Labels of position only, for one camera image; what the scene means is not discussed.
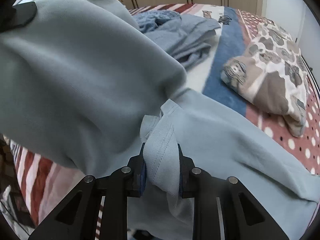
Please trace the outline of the light blue pants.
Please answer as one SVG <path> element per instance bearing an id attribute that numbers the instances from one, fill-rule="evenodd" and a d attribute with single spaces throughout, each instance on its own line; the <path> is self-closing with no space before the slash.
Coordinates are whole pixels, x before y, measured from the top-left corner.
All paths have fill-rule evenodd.
<path id="1" fill-rule="evenodd" d="M 62 166 L 103 177 L 146 144 L 146 192 L 129 226 L 190 239 L 178 152 L 237 177 L 289 239 L 319 200 L 319 178 L 234 110 L 185 88 L 186 71 L 117 0 L 36 0 L 35 18 L 1 33 L 1 132 Z"/>

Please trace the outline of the patterned plush bed blanket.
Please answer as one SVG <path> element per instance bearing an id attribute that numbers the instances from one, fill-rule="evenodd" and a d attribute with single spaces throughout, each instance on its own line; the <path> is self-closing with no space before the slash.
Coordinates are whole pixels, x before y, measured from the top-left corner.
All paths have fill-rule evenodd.
<path id="1" fill-rule="evenodd" d="M 239 9 L 204 4 L 147 6 L 131 9 L 130 14 L 137 17 L 146 11 L 165 9 L 180 14 L 211 17 L 219 22 L 221 28 L 215 36 L 217 41 L 212 47 L 213 55 L 204 62 L 210 66 L 210 70 L 200 71 L 204 74 L 203 81 L 195 74 L 201 66 L 194 67 L 190 72 L 196 84 L 204 85 L 200 91 L 239 112 L 294 155 L 308 171 L 319 174 L 319 96 L 317 83 L 311 74 L 306 78 L 309 89 L 306 129 L 299 138 L 290 134 L 281 116 L 260 112 L 252 104 L 242 102 L 241 97 L 220 80 L 222 64 L 231 57 L 241 55 L 251 40 L 257 36 L 259 25 L 269 23 L 270 20 Z M 14 142 L 11 142 L 10 147 L 15 158 L 17 180 L 22 196 L 33 223 L 37 225 L 79 181 L 80 172 L 64 168 Z"/>

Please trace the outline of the brown patterned pillow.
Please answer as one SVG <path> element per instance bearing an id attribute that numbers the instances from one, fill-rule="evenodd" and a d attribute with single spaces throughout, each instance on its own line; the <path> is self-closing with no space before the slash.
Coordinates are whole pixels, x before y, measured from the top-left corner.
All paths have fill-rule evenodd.
<path id="1" fill-rule="evenodd" d="M 283 28 L 259 23 L 257 29 L 245 52 L 224 64 L 221 80 L 263 112 L 281 115 L 291 134 L 299 137 L 308 100 L 301 51 Z"/>

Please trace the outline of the blue denim garment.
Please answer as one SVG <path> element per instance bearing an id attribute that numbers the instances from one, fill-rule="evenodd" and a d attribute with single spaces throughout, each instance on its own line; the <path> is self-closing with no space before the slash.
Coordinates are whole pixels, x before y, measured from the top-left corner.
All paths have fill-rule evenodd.
<path id="1" fill-rule="evenodd" d="M 217 20 L 172 10 L 150 10 L 133 16 L 140 31 L 185 69 L 206 60 L 209 39 L 221 28 Z"/>

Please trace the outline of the white door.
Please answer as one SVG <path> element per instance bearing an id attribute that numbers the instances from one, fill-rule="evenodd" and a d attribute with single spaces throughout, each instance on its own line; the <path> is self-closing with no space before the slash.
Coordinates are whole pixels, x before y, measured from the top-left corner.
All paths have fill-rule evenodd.
<path id="1" fill-rule="evenodd" d="M 303 0 L 263 0 L 263 16 L 282 27 L 298 43 L 305 18 Z"/>

